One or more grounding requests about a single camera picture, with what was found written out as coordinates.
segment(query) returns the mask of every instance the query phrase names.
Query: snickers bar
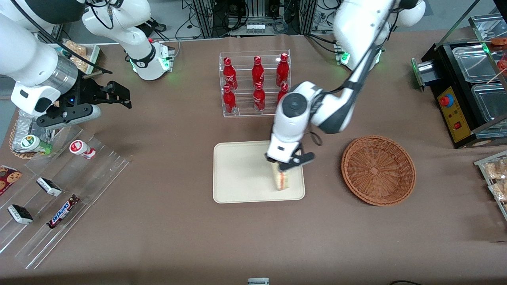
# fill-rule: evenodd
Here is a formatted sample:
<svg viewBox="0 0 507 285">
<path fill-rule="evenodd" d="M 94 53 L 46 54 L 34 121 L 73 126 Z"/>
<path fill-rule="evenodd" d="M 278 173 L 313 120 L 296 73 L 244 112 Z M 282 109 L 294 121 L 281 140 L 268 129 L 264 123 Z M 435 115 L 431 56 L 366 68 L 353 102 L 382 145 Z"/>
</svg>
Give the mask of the snickers bar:
<svg viewBox="0 0 507 285">
<path fill-rule="evenodd" d="M 62 220 L 65 218 L 65 216 L 74 208 L 74 205 L 79 202 L 80 198 L 76 197 L 76 195 L 72 195 L 71 198 L 65 204 L 60 208 L 58 213 L 47 223 L 49 228 L 54 229 Z"/>
</svg>

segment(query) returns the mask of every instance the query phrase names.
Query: cookie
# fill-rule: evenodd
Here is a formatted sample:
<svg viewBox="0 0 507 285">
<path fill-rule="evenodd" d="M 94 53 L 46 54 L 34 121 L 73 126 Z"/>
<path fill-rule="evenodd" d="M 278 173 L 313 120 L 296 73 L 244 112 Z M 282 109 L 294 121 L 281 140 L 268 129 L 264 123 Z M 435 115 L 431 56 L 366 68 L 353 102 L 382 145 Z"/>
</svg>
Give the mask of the cookie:
<svg viewBox="0 0 507 285">
<path fill-rule="evenodd" d="M 21 172 L 13 172 L 7 177 L 7 182 L 14 183 L 22 176 Z"/>
<path fill-rule="evenodd" d="M 7 168 L 0 166 L 0 177 L 4 177 L 7 171 L 9 171 Z"/>
</svg>

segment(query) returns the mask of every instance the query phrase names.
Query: wicker basket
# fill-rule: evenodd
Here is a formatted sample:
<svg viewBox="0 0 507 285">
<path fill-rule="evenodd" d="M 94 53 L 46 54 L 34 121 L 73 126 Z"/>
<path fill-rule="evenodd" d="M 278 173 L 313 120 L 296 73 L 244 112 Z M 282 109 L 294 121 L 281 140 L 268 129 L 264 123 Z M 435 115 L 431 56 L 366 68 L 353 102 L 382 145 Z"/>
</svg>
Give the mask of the wicker basket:
<svg viewBox="0 0 507 285">
<path fill-rule="evenodd" d="M 400 145 L 383 136 L 354 140 L 345 149 L 341 166 L 350 190 L 372 205 L 396 205 L 414 190 L 414 162 Z"/>
</svg>

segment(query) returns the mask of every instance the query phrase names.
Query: clear acrylic shelf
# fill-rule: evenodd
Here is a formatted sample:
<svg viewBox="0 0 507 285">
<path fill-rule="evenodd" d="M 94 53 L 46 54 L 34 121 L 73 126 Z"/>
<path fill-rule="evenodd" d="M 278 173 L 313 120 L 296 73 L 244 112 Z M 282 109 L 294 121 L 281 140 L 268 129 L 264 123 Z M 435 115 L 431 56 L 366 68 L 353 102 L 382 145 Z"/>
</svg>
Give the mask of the clear acrylic shelf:
<svg viewBox="0 0 507 285">
<path fill-rule="evenodd" d="M 237 116 L 262 116 L 274 115 L 276 111 L 276 99 L 280 87 L 276 86 L 276 68 L 280 62 L 280 55 L 288 54 L 288 64 L 291 67 L 291 51 L 247 51 L 247 52 L 221 52 L 219 57 L 219 77 L 220 77 L 220 94 L 222 100 L 222 112 L 224 117 Z M 262 66 L 264 67 L 264 92 L 266 93 L 266 107 L 259 112 L 254 109 L 254 87 L 252 84 L 251 70 L 254 66 L 254 57 L 258 55 L 262 58 Z M 236 95 L 236 105 L 238 112 L 229 114 L 226 112 L 224 105 L 224 58 L 230 57 L 232 66 L 236 69 L 236 77 L 238 80 L 238 89 L 234 90 Z M 288 73 L 287 83 L 291 87 L 291 70 Z"/>
<path fill-rule="evenodd" d="M 81 139 L 95 148 L 96 156 L 87 160 L 68 151 L 70 143 L 75 139 Z M 25 268 L 38 267 L 128 164 L 127 160 L 78 126 L 63 128 L 51 143 L 53 152 L 49 156 L 37 154 L 25 164 L 35 175 L 20 184 L 19 189 L 12 191 L 11 197 L 5 202 L 1 202 L 0 252 L 7 246 L 14 247 L 18 251 L 16 259 Z M 51 180 L 63 192 L 58 197 L 47 194 L 35 182 L 39 177 Z M 50 229 L 46 223 L 72 194 L 81 201 L 60 224 Z M 33 222 L 29 225 L 15 222 L 7 211 L 11 204 L 25 207 L 32 215 Z"/>
</svg>

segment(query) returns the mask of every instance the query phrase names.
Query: brown table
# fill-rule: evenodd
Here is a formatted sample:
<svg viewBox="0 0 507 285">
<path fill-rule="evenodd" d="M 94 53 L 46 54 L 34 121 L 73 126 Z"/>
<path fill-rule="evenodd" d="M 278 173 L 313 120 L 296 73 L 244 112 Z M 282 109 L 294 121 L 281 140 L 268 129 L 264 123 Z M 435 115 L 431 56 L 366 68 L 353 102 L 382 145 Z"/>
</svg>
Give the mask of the brown table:
<svg viewBox="0 0 507 285">
<path fill-rule="evenodd" d="M 316 160 L 304 166 L 300 201 L 217 204 L 213 147 L 267 140 L 272 117 L 223 118 L 222 51 L 291 49 L 293 82 L 331 90 L 348 72 L 304 37 L 184 42 L 173 73 L 143 81 L 120 46 L 101 63 L 130 89 L 133 109 L 101 105 L 82 127 L 131 160 L 37 270 L 0 255 L 1 284 L 500 284 L 507 281 L 503 217 L 473 162 L 503 147 L 455 150 L 429 90 L 410 66 L 443 32 L 399 32 L 373 69 L 350 126 L 303 139 Z M 413 194 L 393 207 L 356 198 L 338 169 L 345 147 L 379 134 L 400 143 L 417 169 Z M 4 142 L 2 163 L 23 168 Z"/>
</svg>

